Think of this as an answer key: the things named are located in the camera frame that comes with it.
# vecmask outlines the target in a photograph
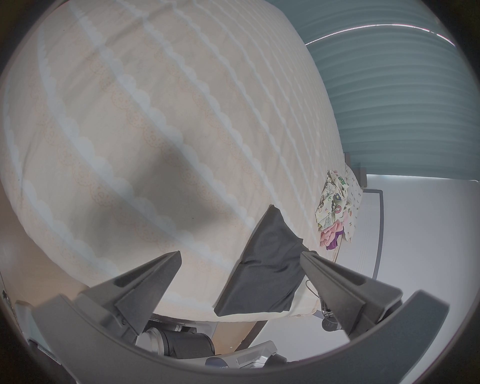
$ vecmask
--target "pile of clothes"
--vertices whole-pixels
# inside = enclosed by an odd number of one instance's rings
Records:
[[[320,204],[315,218],[320,231],[320,246],[328,250],[338,246],[337,239],[343,231],[343,223],[348,215],[348,183],[336,171],[328,171]]]

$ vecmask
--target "pink cloth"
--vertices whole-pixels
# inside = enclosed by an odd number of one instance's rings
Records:
[[[329,226],[327,229],[324,229],[320,233],[320,246],[328,247],[330,243],[335,239],[335,234],[343,230],[343,222],[337,220],[333,225]]]

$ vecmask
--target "beige fabric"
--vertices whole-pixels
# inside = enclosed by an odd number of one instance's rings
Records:
[[[156,312],[213,306],[257,221],[277,206],[319,252],[315,209],[343,153],[315,64],[258,0],[71,0],[1,85],[1,180],[27,234],[89,286],[169,251]],[[311,313],[301,285],[290,312]]]

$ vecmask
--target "patterned pillow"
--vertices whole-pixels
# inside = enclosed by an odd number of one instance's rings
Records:
[[[357,215],[358,215],[363,191],[360,188],[360,185],[353,171],[350,169],[348,165],[345,164],[345,166],[347,167],[346,181],[348,184],[348,196],[347,196],[347,204],[345,206],[347,210],[346,212],[347,218],[343,222],[343,228],[345,232],[344,233],[345,239],[347,241],[352,242],[352,237],[357,227]]]

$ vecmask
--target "white wall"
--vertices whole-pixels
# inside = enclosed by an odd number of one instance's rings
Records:
[[[404,301],[423,289],[450,304],[437,338],[403,381],[412,383],[450,341],[480,289],[480,183],[369,175],[368,188],[384,191],[378,279],[402,289]],[[253,345],[266,340],[288,360],[348,342],[341,331],[325,332],[314,316],[270,320]]]

